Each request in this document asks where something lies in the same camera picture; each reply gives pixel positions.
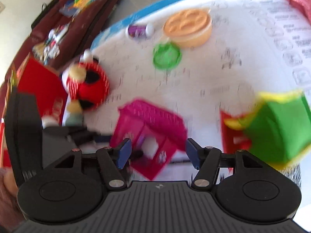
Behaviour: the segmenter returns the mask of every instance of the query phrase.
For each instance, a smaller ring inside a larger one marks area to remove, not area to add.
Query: brown leather sofa
[[[60,0],[34,27],[29,37],[24,41],[16,54],[12,65],[17,70],[32,47],[45,41],[51,29],[70,22],[68,18],[59,13],[60,8],[69,0]],[[83,10],[70,24],[69,30],[59,45],[60,54],[50,60],[48,66],[60,71],[73,57],[90,48],[92,41],[102,30],[108,16],[118,0],[96,0]],[[0,113],[3,111],[7,91],[7,82],[11,76],[11,67],[8,69],[4,83],[0,88]]]

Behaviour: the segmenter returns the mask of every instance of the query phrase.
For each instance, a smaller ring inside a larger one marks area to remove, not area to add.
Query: silver bolt
[[[207,187],[210,184],[210,182],[208,180],[200,179],[200,180],[196,180],[194,184],[197,187]]]
[[[109,186],[111,186],[111,187],[121,187],[123,185],[124,185],[123,180],[112,180],[109,182]]]

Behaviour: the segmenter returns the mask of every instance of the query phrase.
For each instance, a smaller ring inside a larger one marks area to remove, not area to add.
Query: purple and white container
[[[152,24],[132,24],[127,26],[125,34],[130,38],[150,38],[155,29]]]

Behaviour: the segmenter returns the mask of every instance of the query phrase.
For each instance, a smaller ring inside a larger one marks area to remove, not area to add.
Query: purple label
[[[130,25],[128,35],[130,37],[146,38],[146,25]]]

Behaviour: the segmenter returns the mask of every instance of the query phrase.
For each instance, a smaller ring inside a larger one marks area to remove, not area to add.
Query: green circular toy
[[[161,70],[170,70],[181,61],[180,48],[174,43],[158,44],[153,49],[153,64]]]

